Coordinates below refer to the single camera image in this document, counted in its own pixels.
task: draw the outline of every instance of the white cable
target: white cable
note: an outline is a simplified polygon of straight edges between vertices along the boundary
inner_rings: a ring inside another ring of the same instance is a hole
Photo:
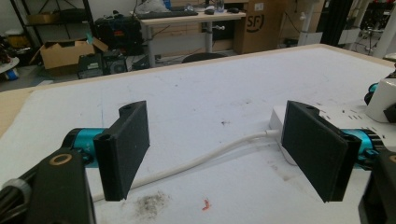
[[[135,189],[135,188],[139,188],[141,186],[153,183],[155,181],[161,180],[161,179],[165,179],[166,177],[169,177],[171,175],[177,175],[180,174],[182,172],[185,172],[187,170],[190,170],[193,167],[196,167],[198,165],[201,165],[207,161],[210,161],[214,158],[216,158],[217,156],[220,156],[228,151],[230,151],[231,149],[234,149],[235,147],[239,146],[240,144],[252,140],[252,139],[256,139],[256,138],[263,138],[263,137],[269,137],[269,138],[274,138],[274,137],[278,137],[280,135],[280,131],[279,130],[267,130],[265,132],[262,133],[254,133],[252,135],[248,135],[245,137],[242,137],[234,142],[231,142],[228,145],[219,147],[218,149],[202,156],[199,157],[189,163],[186,164],[182,164],[179,165],[178,167],[169,169],[167,171],[162,171],[159,172],[158,174],[152,175],[152,176],[148,176],[142,179],[136,179],[131,186],[131,189]],[[92,197],[92,200],[96,203],[98,201],[101,201],[105,198],[104,194],[98,194],[98,195],[94,195]]]

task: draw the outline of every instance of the white table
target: white table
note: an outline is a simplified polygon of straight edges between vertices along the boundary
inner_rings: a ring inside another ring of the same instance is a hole
[[[234,14],[224,11],[223,13],[216,12],[214,15],[206,15],[204,12],[198,12],[197,16],[141,20],[140,23],[146,27],[146,35],[148,39],[148,59],[150,66],[155,67],[156,54],[198,48],[205,48],[206,52],[212,52],[213,21],[240,20],[243,17],[246,17],[246,13],[239,12]],[[206,22],[206,33],[162,38],[154,38],[152,34],[152,28],[155,26],[199,22]]]
[[[367,88],[393,70],[391,62],[314,45],[2,92],[0,183],[59,148],[71,129],[108,127],[131,102],[148,102],[142,178],[268,129],[273,106],[287,100],[363,105]],[[92,194],[100,193],[98,171],[87,173]],[[95,212],[98,223],[354,224],[368,176],[354,170],[344,201],[323,203],[275,141],[261,139],[134,189],[124,202],[95,203]]]

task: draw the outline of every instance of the dirt stain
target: dirt stain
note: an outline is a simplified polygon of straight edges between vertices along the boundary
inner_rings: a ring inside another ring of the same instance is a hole
[[[156,194],[139,198],[136,204],[136,216],[141,219],[155,219],[169,204],[170,196],[158,191]]]

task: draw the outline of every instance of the cardboard box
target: cardboard box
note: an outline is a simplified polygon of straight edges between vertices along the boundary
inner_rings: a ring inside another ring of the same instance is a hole
[[[54,23],[61,18],[59,12],[42,12],[36,15],[27,15],[26,19],[29,24],[46,24]]]
[[[286,0],[249,0],[247,16],[235,21],[233,50],[238,54],[276,49]]]
[[[38,53],[41,54],[44,67],[54,76],[76,74],[78,70],[78,59],[80,55],[94,54],[95,47],[101,51],[107,51],[106,44],[96,39],[92,39],[92,44],[86,40],[63,40],[49,41],[45,43],[35,54],[34,61]]]

